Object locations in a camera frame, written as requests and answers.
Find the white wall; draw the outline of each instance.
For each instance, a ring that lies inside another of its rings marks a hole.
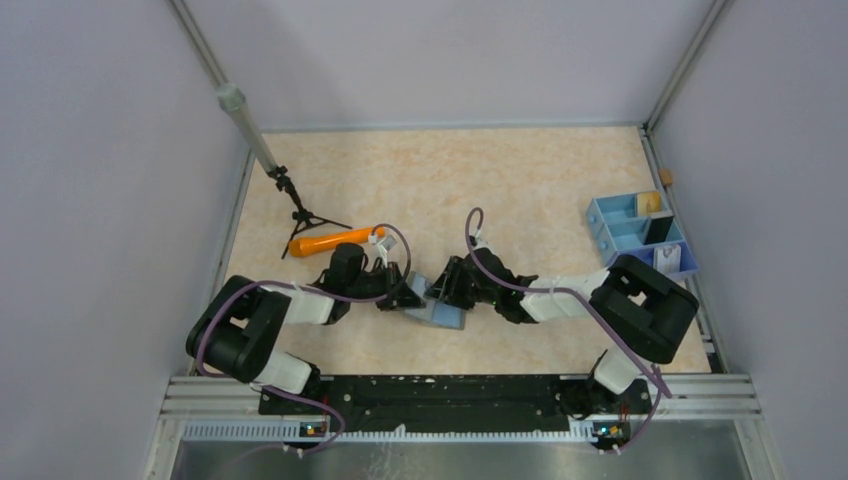
[[[658,132],[790,478],[845,478],[848,3],[736,2]]]
[[[644,121],[710,0],[190,0],[265,129]]]
[[[136,478],[237,132],[163,1],[3,2],[0,92],[0,478]]]

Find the black mounting plate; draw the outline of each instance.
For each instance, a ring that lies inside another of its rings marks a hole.
[[[309,397],[338,410],[349,432],[390,432],[401,424],[407,432],[550,432],[569,429],[563,395],[585,383],[586,377],[575,375],[336,375],[321,377]],[[647,382],[640,379],[619,399],[627,402],[630,414],[646,414],[651,408],[647,393]],[[617,411],[613,404],[595,408],[595,413]],[[324,411],[263,390],[259,413]]]

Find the gray floor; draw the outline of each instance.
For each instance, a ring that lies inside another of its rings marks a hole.
[[[209,479],[255,443],[186,442],[173,480]],[[246,458],[217,479],[465,480],[750,478],[732,422],[655,422],[621,457],[575,444],[338,444],[304,460],[278,450]]]

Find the orange cylindrical object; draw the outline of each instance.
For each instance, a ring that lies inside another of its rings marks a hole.
[[[374,227],[360,228],[349,232],[334,233],[323,237],[301,237],[289,242],[289,253],[293,257],[308,257],[318,252],[336,248],[340,243],[365,243]],[[385,234],[383,227],[377,229],[377,236]]]

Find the tripod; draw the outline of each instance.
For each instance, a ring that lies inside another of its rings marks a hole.
[[[327,224],[350,230],[350,226],[319,217],[303,206],[300,195],[297,194],[297,189],[294,188],[294,183],[292,183],[291,178],[288,176],[288,169],[277,165],[277,162],[274,161],[274,156],[271,155],[268,144],[262,138],[262,133],[256,126],[253,116],[250,115],[250,110],[247,108],[247,99],[241,93],[241,90],[234,83],[226,83],[218,87],[216,94],[218,95],[218,104],[221,106],[221,110],[227,112],[227,115],[230,116],[239,131],[241,131],[245,141],[250,145],[251,151],[256,155],[256,161],[262,166],[262,170],[265,170],[265,173],[274,179],[277,184],[277,190],[286,192],[291,197],[292,202],[294,202],[294,206],[297,207],[297,211],[292,212],[292,220],[297,223],[289,237],[289,241],[286,242],[286,249],[281,258],[286,258],[286,254],[289,253],[289,243],[299,233]]]
[[[289,241],[286,242],[286,249],[283,251],[283,256],[280,258],[286,258],[286,254],[289,253],[289,243],[294,240],[294,237],[309,229],[327,224],[336,225],[348,230],[352,228],[350,225],[345,225],[334,220],[319,217],[307,210],[306,207],[303,206],[303,202],[300,200],[300,195],[297,194],[297,188],[295,188],[294,182],[291,181],[291,178],[287,175],[287,173],[288,169],[280,166],[268,175],[276,180],[277,190],[286,192],[289,197],[291,197],[294,206],[297,207],[297,211],[292,212],[292,220],[296,221],[297,224],[295,224],[294,230],[292,230],[292,234],[289,236]]]

